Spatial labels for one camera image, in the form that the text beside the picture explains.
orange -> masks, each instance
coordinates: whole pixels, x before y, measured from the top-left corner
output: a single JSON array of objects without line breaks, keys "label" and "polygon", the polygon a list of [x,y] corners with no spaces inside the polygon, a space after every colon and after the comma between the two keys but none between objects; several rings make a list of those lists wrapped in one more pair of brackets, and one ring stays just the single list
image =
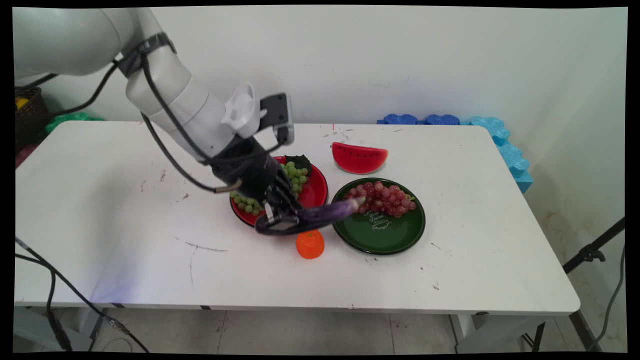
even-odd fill
[{"label": "orange", "polygon": [[298,234],[296,238],[298,254],[305,259],[315,259],[324,251],[324,238],[318,230]]}]

green plate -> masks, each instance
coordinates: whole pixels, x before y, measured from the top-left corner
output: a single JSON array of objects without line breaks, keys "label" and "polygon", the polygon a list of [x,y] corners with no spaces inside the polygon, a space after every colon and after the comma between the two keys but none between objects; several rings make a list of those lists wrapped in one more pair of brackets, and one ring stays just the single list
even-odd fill
[{"label": "green plate", "polygon": [[[416,197],[409,189],[396,182],[378,177],[366,177],[344,185],[335,193],[332,202],[342,200],[349,189],[368,181],[372,183],[381,181],[386,187],[396,185],[405,193]],[[396,254],[414,246],[424,232],[426,225],[424,209],[418,198],[414,202],[417,205],[415,210],[405,213],[401,218],[370,211],[369,216],[367,213],[353,214],[334,223],[333,228],[347,244],[358,250],[377,255]]]}]

scratch on table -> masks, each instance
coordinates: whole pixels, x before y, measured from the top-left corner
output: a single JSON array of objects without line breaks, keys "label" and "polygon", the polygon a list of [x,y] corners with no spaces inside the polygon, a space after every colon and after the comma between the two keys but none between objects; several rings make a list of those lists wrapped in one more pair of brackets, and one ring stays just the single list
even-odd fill
[{"label": "scratch on table", "polygon": [[193,287],[193,256],[196,254],[196,251],[198,251],[198,245],[196,245],[196,249],[193,251],[193,254],[191,254],[191,257],[189,258],[189,276],[191,277],[192,290],[195,290],[195,288]]},{"label": "scratch on table", "polygon": [[174,236],[173,238],[175,238],[175,239],[176,239],[176,240],[178,240],[178,241],[182,241],[182,242],[183,242],[183,243],[185,243],[186,245],[193,246],[193,247],[197,247],[198,249],[205,249],[205,250],[209,250],[209,251],[217,251],[217,252],[226,252],[226,250],[222,250],[222,249],[214,249],[214,248],[212,248],[212,247],[206,247],[206,246],[202,246],[202,245],[196,245],[196,244],[194,244],[194,243],[190,243],[190,242],[188,242],[188,241],[180,240],[180,238],[179,238],[179,237],[177,237],[177,236]]}]

basket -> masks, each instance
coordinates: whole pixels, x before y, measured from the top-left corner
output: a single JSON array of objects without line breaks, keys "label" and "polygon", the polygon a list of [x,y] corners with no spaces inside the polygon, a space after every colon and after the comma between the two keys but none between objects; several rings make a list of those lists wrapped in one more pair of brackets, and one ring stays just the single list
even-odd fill
[{"label": "basket", "polygon": [[31,88],[20,93],[20,96],[29,101],[15,112],[15,155],[27,144],[33,141],[34,137],[44,130],[50,118],[42,120],[29,120],[27,118],[49,114],[49,109],[42,99],[40,88]]}]

yellow object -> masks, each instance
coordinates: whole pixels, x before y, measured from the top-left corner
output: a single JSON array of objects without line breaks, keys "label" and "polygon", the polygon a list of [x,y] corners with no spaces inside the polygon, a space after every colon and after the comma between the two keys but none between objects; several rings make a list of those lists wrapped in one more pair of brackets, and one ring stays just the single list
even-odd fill
[{"label": "yellow object", "polygon": [[18,107],[18,110],[20,110],[20,108],[23,107],[27,102],[29,102],[29,99],[25,99],[23,97],[15,98],[15,105]]}]

